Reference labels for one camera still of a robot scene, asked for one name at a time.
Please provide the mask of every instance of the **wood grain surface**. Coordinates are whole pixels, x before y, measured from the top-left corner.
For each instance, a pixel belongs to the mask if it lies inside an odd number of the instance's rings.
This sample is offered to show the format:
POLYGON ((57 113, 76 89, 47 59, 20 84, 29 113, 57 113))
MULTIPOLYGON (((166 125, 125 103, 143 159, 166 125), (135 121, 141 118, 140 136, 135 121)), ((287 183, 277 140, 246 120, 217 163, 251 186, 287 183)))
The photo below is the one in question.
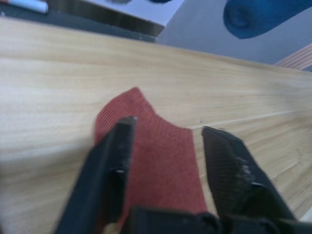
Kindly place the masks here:
POLYGON ((53 231, 96 115, 134 86, 159 115, 193 129, 210 211, 203 125, 242 138, 298 218, 312 206, 311 73, 1 18, 5 234, 53 231))

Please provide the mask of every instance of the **red sock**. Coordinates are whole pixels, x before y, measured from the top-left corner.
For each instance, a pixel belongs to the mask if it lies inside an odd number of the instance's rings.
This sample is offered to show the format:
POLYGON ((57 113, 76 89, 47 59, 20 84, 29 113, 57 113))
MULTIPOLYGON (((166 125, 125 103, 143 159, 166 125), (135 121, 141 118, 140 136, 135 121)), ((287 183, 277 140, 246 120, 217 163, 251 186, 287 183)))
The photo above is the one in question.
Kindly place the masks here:
POLYGON ((190 129, 158 116, 138 88, 112 99, 96 120, 98 142, 123 117, 136 116, 136 133, 121 223, 132 206, 207 211, 190 129))

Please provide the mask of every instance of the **white marker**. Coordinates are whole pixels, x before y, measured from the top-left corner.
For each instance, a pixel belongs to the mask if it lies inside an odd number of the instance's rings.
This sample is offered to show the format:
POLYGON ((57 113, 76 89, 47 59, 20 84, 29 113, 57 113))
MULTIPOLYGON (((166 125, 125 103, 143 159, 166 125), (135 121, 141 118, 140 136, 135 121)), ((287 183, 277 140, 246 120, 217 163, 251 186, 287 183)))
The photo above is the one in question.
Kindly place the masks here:
POLYGON ((40 0, 0 0, 0 2, 4 2, 9 5, 19 6, 43 14, 46 14, 49 10, 48 4, 40 0))

